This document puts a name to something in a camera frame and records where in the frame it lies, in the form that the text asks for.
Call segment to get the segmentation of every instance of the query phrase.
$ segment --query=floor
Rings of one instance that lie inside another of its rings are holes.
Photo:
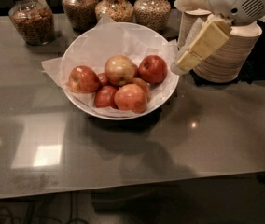
[[[265,224],[265,173],[1,200],[0,223]]]

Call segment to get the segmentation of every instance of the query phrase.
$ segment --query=jar of nuts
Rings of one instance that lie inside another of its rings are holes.
[[[133,5],[127,0],[103,0],[95,8],[97,21],[107,14],[116,22],[133,22]]]
[[[14,0],[9,17],[26,43],[44,45],[55,39],[53,14],[45,0]]]
[[[156,32],[165,29],[170,11],[168,0],[136,0],[134,3],[136,22]]]
[[[95,7],[99,0],[62,0],[63,10],[72,27],[86,31],[96,23]]]

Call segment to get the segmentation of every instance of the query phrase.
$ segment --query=apple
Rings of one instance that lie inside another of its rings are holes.
[[[162,83],[167,74],[167,63],[158,55],[146,56],[139,65],[140,78],[149,84]]]
[[[114,101],[119,110],[131,110],[134,113],[143,113],[147,107],[145,93],[135,84],[120,87],[115,94]]]
[[[133,61],[124,55],[115,55],[105,62],[105,75],[110,84],[124,86],[133,80]]]
[[[133,68],[134,68],[134,78],[139,77],[139,66],[137,66],[135,63],[133,64]]]
[[[100,88],[101,82],[91,68],[86,65],[80,65],[71,71],[68,85],[71,92],[93,93]]]
[[[105,75],[105,72],[97,74],[97,77],[99,78],[99,81],[101,82],[101,86],[107,86],[108,85],[108,80]]]
[[[151,90],[149,85],[141,78],[133,78],[132,84],[138,85],[142,88],[143,92],[146,95],[147,101],[149,102],[151,100]]]
[[[114,97],[119,88],[115,86],[106,85],[99,89],[94,98],[94,105],[97,108],[112,107],[117,109]]]

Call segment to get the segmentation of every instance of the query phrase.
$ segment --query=cable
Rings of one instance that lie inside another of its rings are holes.
[[[38,216],[38,218],[39,218],[39,220],[40,220],[40,219],[48,219],[48,220],[56,221],[56,222],[58,222],[59,224],[63,224],[58,218],[55,218],[55,217]]]
[[[1,214],[1,211],[2,210],[5,210],[6,212],[7,212],[7,214]],[[12,212],[10,211],[10,209],[8,209],[7,207],[5,207],[5,206],[0,206],[0,218],[1,217],[4,217],[5,218],[5,221],[6,221],[6,219],[7,218],[9,218],[9,220],[10,220],[10,224],[14,224],[14,217],[13,217],[13,214],[12,214]]]
[[[80,219],[80,218],[71,219],[71,220],[67,221],[65,224],[71,224],[73,222],[76,222],[76,223],[81,222],[81,223],[84,223],[84,224],[89,224],[86,220]]]
[[[74,212],[74,197],[75,197],[75,211],[76,211],[76,216],[73,217],[73,212]],[[70,192],[70,206],[69,206],[69,220],[65,224],[71,224],[71,223],[84,223],[84,224],[89,224],[86,220],[78,218],[78,199],[77,199],[77,193]]]
[[[13,217],[13,220],[17,220],[19,222],[19,224],[22,224],[22,220],[19,217]]]
[[[24,217],[24,224],[31,224],[35,212],[35,207],[36,207],[36,202],[29,201],[28,207],[27,207],[27,212]]]

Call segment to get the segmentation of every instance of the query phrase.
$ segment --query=gray tabletop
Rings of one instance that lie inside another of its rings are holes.
[[[79,35],[63,14],[55,29],[32,47],[0,17],[0,198],[265,171],[265,81],[197,87],[185,75],[153,113],[97,119],[42,68]]]

